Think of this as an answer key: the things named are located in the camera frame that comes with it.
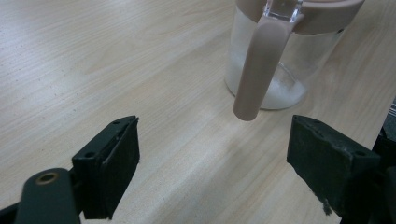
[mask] screw hole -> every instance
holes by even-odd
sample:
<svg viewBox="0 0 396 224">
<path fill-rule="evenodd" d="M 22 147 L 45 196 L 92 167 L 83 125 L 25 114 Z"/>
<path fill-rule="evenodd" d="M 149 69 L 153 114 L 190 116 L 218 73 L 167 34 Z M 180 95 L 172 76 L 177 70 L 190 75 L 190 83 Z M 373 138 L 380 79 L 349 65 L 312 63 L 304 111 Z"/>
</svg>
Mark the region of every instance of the screw hole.
<svg viewBox="0 0 396 224">
<path fill-rule="evenodd" d="M 46 173 L 41 175 L 38 179 L 35 180 L 37 185 L 47 185 L 49 183 L 52 183 L 58 178 L 57 173 Z"/>
<path fill-rule="evenodd" d="M 355 155 L 358 155 L 358 156 L 366 156 L 366 153 L 360 152 L 360 151 L 355 151 Z"/>
<path fill-rule="evenodd" d="M 92 158 L 93 156 L 95 155 L 95 153 L 94 152 L 87 152 L 87 153 L 85 153 L 85 158 Z"/>
</svg>

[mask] beige pitcher handle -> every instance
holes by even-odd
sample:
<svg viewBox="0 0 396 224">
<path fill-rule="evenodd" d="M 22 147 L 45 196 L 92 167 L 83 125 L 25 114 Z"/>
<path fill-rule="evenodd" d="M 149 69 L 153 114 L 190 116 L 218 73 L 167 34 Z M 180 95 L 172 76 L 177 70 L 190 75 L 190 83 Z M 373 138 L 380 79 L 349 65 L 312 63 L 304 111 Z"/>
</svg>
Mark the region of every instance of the beige pitcher handle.
<svg viewBox="0 0 396 224">
<path fill-rule="evenodd" d="M 253 120 L 259 113 L 265 93 L 286 47 L 295 22 L 262 16 L 250 40 L 239 82 L 233 112 L 242 120 Z"/>
</svg>

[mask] black robotic claw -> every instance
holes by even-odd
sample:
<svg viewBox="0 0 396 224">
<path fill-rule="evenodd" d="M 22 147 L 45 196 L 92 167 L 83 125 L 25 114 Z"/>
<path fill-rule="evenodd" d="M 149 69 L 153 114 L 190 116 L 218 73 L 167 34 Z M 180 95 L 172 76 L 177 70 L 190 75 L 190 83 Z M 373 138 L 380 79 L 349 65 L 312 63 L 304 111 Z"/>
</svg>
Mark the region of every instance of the black robotic claw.
<svg viewBox="0 0 396 224">
<path fill-rule="evenodd" d="M 80 223 L 112 218 L 139 163 L 135 116 L 108 124 L 72 159 L 73 168 L 30 177 L 21 201 L 0 211 L 0 223 Z"/>
<path fill-rule="evenodd" d="M 294 116 L 287 162 L 341 223 L 396 223 L 396 145 L 381 136 L 373 150 L 325 123 Z"/>
</svg>

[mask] light wood surface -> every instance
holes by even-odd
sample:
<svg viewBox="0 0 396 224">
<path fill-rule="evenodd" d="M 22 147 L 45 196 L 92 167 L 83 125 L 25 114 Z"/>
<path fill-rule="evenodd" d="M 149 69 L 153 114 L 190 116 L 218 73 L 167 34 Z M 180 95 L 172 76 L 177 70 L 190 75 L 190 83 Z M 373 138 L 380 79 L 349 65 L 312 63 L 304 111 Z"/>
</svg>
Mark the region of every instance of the light wood surface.
<svg viewBox="0 0 396 224">
<path fill-rule="evenodd" d="M 234 116 L 224 83 L 233 8 L 2 1 L 0 207 L 137 115 L 141 162 L 111 223 L 338 223 L 286 163 L 291 116 L 373 146 L 396 95 L 396 2 L 366 0 L 304 100 L 251 122 Z"/>
</svg>

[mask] pitcher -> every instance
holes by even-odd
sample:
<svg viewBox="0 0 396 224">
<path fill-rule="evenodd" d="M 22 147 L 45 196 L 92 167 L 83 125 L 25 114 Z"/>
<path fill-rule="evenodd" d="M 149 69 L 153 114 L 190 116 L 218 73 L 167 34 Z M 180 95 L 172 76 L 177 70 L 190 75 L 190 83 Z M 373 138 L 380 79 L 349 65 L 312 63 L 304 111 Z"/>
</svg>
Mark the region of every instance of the pitcher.
<svg viewBox="0 0 396 224">
<path fill-rule="evenodd" d="M 297 104 L 364 0 L 237 0 L 226 83 L 243 120 Z"/>
</svg>

